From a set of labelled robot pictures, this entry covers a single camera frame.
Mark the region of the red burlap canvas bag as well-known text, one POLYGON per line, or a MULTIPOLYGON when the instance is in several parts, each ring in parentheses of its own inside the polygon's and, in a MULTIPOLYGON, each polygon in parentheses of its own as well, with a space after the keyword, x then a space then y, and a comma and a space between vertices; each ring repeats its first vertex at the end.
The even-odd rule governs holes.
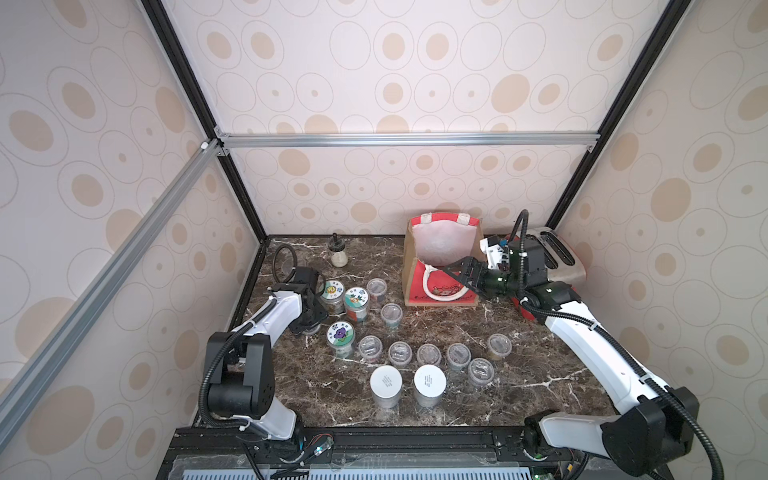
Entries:
POLYGON ((466 256, 484 260, 480 220, 468 213, 425 213, 409 220, 404 247, 402 287, 409 307, 470 307, 478 296, 467 292, 450 298, 460 285, 439 267, 466 256))

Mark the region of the wide jar pineapple lid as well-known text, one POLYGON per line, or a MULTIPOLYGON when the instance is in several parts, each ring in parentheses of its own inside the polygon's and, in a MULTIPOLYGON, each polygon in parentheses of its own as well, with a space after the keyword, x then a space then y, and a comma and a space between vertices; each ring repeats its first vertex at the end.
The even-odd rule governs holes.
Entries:
POLYGON ((347 317, 355 322, 364 322, 370 310, 370 295, 363 287, 352 287, 344 293, 344 307, 347 317))

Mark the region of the seed jar yellow label back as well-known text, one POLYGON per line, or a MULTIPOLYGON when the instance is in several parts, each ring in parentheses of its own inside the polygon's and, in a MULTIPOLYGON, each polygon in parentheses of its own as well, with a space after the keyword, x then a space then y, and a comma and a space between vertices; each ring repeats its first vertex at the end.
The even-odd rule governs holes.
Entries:
POLYGON ((501 361, 512 352, 512 342, 509 337, 501 333, 490 335, 486 342, 488 357, 493 361, 501 361))

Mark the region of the wide jar purple flower label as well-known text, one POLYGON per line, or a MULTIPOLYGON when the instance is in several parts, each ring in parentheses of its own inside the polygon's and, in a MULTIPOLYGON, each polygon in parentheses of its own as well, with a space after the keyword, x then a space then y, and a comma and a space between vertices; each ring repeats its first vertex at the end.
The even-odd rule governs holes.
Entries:
POLYGON ((336 358, 349 358, 354 351, 354 327, 346 321, 337 321, 328 327, 326 340, 336 358))

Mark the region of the seed jar red label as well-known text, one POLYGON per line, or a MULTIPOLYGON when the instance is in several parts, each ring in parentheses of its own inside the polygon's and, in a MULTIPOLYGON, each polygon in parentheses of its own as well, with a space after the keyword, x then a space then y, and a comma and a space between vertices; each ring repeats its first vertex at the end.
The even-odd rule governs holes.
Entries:
POLYGON ((453 343, 446 349, 446 360, 450 370, 463 371, 471 362, 470 349, 463 343, 453 343))

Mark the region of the seed jar green label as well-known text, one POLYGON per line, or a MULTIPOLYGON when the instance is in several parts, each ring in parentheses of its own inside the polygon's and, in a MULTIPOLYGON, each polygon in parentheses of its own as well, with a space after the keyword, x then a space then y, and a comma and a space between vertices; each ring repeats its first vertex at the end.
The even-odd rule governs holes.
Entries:
POLYGON ((396 303, 387 303, 381 307, 380 317, 388 329, 397 329, 403 319, 403 309, 396 303))

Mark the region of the small jar red label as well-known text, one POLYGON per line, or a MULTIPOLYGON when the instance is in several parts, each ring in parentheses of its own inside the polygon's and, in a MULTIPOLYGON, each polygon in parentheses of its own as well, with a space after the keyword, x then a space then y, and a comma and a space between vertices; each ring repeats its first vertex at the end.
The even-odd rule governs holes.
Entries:
POLYGON ((375 335, 367 335, 358 343, 358 352, 366 363, 377 363, 383 355, 383 343, 375 335))

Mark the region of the seed jar orange label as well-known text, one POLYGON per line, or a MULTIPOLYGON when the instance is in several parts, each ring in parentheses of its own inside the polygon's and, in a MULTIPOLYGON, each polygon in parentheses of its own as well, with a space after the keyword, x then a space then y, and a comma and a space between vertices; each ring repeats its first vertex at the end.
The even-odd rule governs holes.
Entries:
POLYGON ((411 346, 405 341, 396 341, 388 349, 389 362, 395 368, 406 368, 413 358, 411 346))

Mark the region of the wide jar dark lid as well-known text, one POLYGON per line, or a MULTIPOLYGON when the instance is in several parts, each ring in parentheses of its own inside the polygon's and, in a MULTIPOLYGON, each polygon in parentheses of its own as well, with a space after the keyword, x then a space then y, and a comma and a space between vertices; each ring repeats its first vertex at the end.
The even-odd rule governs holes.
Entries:
POLYGON ((423 365, 414 374, 413 386, 417 403, 423 408, 434 408, 445 393, 447 379, 438 366, 423 365))

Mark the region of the wide jar white bottom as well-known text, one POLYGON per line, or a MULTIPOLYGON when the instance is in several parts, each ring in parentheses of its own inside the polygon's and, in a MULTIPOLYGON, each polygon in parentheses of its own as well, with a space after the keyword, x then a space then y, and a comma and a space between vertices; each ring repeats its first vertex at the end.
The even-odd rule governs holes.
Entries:
POLYGON ((400 400, 403 380, 398 369, 390 365, 376 368, 370 376, 374 402, 382 409, 395 408, 400 400))

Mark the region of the seed jar sunflower label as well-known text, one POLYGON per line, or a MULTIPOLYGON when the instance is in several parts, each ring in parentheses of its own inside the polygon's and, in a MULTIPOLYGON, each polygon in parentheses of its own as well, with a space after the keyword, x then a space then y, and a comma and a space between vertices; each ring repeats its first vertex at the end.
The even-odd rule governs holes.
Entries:
POLYGON ((345 287, 339 280, 327 280, 324 284, 320 301, 330 315, 345 313, 345 287))

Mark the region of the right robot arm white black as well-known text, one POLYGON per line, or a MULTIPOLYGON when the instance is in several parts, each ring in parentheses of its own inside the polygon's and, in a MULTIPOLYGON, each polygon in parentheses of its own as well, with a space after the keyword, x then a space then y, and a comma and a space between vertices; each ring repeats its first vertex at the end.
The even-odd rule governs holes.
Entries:
POLYGON ((611 460, 633 477, 661 478, 661 467, 690 453, 699 442, 711 476, 725 470, 713 441, 697 421, 699 401, 673 388, 641 364, 594 317, 569 284, 550 279, 546 255, 530 242, 529 213, 521 211, 511 233, 485 247, 486 258, 467 256, 443 267, 450 278, 483 299, 512 298, 520 310, 560 338, 600 382, 613 416, 547 410, 525 420, 522 444, 532 460, 556 449, 611 460))

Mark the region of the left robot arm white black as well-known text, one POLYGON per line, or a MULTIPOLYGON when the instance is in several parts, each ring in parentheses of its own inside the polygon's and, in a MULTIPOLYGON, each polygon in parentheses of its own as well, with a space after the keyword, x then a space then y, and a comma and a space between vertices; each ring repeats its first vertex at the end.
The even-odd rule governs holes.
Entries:
POLYGON ((290 253, 291 271, 284 279, 273 277, 262 307, 240 326, 209 338, 197 403, 209 427, 236 428, 302 448, 306 436, 298 414, 276 397, 273 347, 285 331, 316 332, 329 313, 320 301, 322 274, 299 265, 292 246, 280 244, 275 253, 283 251, 290 253))

